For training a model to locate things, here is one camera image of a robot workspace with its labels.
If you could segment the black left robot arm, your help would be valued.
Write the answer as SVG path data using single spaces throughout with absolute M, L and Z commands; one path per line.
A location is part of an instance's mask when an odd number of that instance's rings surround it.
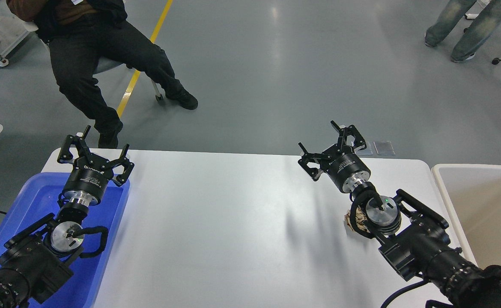
M 134 168 L 127 158 L 129 144 L 119 158 L 94 154 L 85 138 L 67 135 L 57 156 L 72 171 L 58 196 L 60 210 L 49 213 L 4 244 L 0 256 L 0 308 L 27 308 L 29 300 L 45 302 L 73 275 L 70 265 L 78 258 L 94 258 L 107 247 L 109 229 L 82 226 L 89 208 L 102 201 L 108 183 L 121 187 Z

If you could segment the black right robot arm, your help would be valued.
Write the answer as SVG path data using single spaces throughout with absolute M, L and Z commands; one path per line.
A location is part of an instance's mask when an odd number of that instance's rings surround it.
M 388 307 L 398 296 L 432 283 L 448 303 L 427 300 L 427 308 L 501 308 L 501 266 L 480 269 L 462 257 L 462 248 L 450 247 L 445 218 L 399 189 L 394 197 L 380 195 L 370 182 L 371 171 L 357 156 L 366 141 L 354 125 L 338 125 L 335 144 L 319 153 L 308 152 L 303 144 L 299 165 L 317 181 L 327 174 L 352 205 L 345 215 L 357 234 L 376 239 L 379 252 L 404 280 L 419 277 L 389 296 Z

